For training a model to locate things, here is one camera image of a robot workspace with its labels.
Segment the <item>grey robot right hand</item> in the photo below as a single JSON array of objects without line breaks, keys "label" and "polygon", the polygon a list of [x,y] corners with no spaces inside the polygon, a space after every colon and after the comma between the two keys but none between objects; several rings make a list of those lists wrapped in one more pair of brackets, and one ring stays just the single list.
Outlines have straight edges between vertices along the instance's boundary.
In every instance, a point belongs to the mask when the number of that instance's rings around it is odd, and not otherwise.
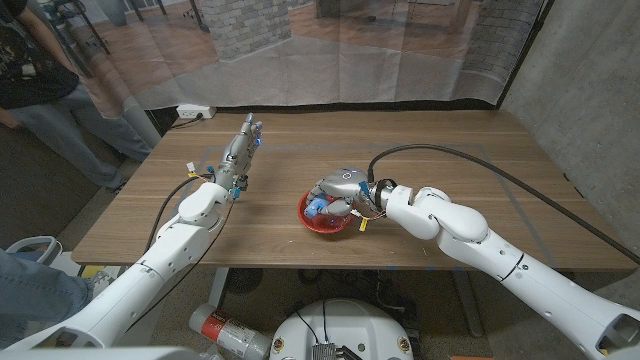
[{"label": "grey robot right hand", "polygon": [[369,182],[367,175],[356,169],[338,169],[319,180],[303,198],[304,215],[346,216],[354,209],[368,207],[371,212],[383,212],[387,198],[397,183],[391,179]]}]

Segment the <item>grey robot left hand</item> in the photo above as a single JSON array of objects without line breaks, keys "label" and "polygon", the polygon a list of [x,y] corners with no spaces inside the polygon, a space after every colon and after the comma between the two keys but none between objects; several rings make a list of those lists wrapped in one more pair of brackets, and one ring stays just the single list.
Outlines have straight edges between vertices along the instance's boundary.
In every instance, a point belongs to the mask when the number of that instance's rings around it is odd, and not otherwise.
[{"label": "grey robot left hand", "polygon": [[214,183],[223,188],[226,194],[235,195],[246,191],[248,171],[256,149],[261,144],[262,123],[253,119],[249,113],[240,132],[225,147],[221,163],[215,170]]}]

